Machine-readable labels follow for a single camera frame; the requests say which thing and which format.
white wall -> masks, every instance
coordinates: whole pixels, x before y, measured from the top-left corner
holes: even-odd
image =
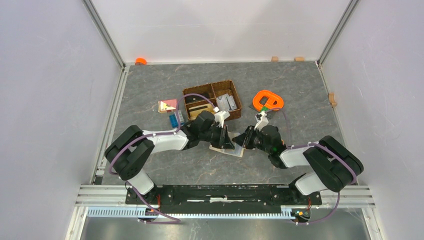
[[[82,1],[1,1],[0,239],[64,239],[118,78]]]
[[[389,240],[424,234],[424,1],[360,1],[324,62]]]
[[[317,60],[349,0],[93,0],[123,60]]]

orange object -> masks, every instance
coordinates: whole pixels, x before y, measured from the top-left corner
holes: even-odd
[[[303,56],[297,56],[297,57],[294,58],[294,61],[295,62],[304,62],[305,58]]]
[[[268,98],[265,104],[261,104],[262,98]],[[253,107],[257,111],[260,111],[263,107],[266,107],[268,109],[274,109],[274,108],[282,109],[284,107],[284,101],[280,96],[273,93],[272,91],[262,90],[258,92],[256,96],[254,96]]]
[[[328,94],[328,100],[330,101],[330,105],[331,105],[332,108],[334,108],[335,106],[337,106],[337,102],[334,99],[334,92],[330,92]]]
[[[146,64],[147,64],[147,61],[144,58],[139,57],[135,60],[135,65],[146,65]]]

gray marble surface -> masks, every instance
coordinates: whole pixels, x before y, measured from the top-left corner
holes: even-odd
[[[178,99],[183,89],[231,79],[242,103],[239,119],[226,121],[230,132],[242,133],[254,125],[255,111],[249,108],[261,90],[270,90],[284,100],[291,122],[292,144],[317,141],[331,135],[341,141],[341,133],[314,62],[205,63],[131,66],[114,131],[117,138],[128,126],[143,130],[170,130],[170,113],[158,112],[158,101]],[[269,121],[287,140],[281,112]],[[213,150],[201,142],[185,151],[152,154],[144,169],[156,184],[290,183],[310,167],[275,168],[265,152],[245,150],[235,157]],[[105,173],[102,184],[123,185],[116,176]]]

wooden box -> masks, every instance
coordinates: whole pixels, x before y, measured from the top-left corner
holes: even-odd
[[[236,91],[236,86],[234,86],[233,81],[225,80],[214,83],[209,83],[200,86],[194,86],[186,88],[182,91],[183,95],[186,94],[206,94],[209,96],[209,100],[217,107],[217,97],[222,96],[224,94],[228,94],[234,98],[235,105],[237,108],[235,110],[229,111],[229,117],[226,121],[238,119],[242,116],[242,103],[240,102],[239,95]],[[203,104],[207,104],[206,100],[198,100],[194,102],[187,103],[187,100],[184,99],[185,110],[187,112],[188,118],[190,119],[189,108],[200,106]]]

black mounting bar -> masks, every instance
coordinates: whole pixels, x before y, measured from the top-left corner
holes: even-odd
[[[144,197],[166,214],[281,213],[281,206],[322,205],[319,192],[297,198],[283,184],[158,185]],[[126,204],[143,205],[132,188]]]

